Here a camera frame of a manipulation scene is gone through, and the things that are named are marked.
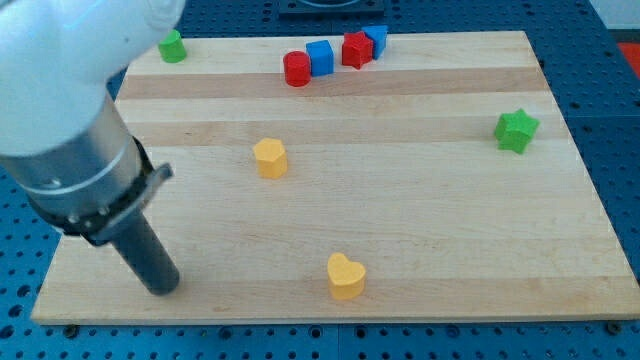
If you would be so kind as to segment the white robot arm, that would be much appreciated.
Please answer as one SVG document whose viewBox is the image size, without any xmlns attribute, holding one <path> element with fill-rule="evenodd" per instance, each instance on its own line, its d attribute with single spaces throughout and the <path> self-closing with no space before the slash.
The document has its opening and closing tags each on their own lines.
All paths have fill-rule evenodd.
<svg viewBox="0 0 640 360">
<path fill-rule="evenodd" d="M 108 80 L 157 45 L 185 0 L 5 1 L 1 164 L 33 208 L 99 246 L 137 220 L 168 166 L 154 167 Z"/>
</svg>

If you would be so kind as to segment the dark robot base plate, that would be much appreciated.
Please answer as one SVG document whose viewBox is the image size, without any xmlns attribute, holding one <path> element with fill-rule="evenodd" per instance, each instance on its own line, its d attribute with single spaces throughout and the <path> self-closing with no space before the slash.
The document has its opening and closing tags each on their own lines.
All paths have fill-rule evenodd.
<svg viewBox="0 0 640 360">
<path fill-rule="evenodd" d="M 279 19 L 381 16 L 384 11 L 384 0 L 280 0 L 278 2 Z"/>
</svg>

